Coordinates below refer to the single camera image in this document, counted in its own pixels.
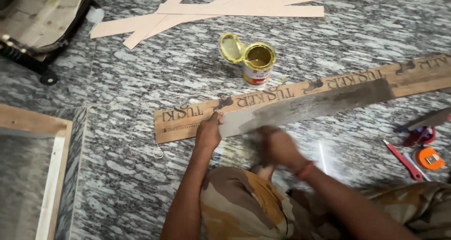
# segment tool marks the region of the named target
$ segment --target black wheel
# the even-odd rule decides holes
[[[39,78],[39,81],[47,86],[51,86],[59,81],[58,76],[54,72],[45,72]]]

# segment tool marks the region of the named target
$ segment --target open tin can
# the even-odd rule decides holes
[[[219,52],[228,61],[244,62],[243,80],[251,87],[262,87],[268,82],[276,61],[276,51],[264,42],[244,46],[237,35],[225,33],[219,38]]]

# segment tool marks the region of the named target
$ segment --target orange measuring tape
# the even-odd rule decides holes
[[[445,161],[432,147],[425,147],[416,153],[418,164],[429,170],[436,170],[445,166]]]

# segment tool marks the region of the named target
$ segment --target red thread bracelet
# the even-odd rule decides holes
[[[299,178],[299,180],[304,181],[308,177],[308,174],[310,174],[314,166],[314,161],[308,161],[305,166],[296,174],[296,176]]]

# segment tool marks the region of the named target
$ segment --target hand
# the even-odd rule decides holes
[[[282,164],[294,173],[300,171],[307,159],[298,151],[298,147],[290,135],[272,126],[262,126],[257,129],[262,135],[262,151],[271,163]]]
[[[221,142],[221,135],[219,134],[219,124],[223,124],[223,113],[214,112],[209,120],[202,120],[196,131],[196,143],[194,148],[207,149],[213,152]]]

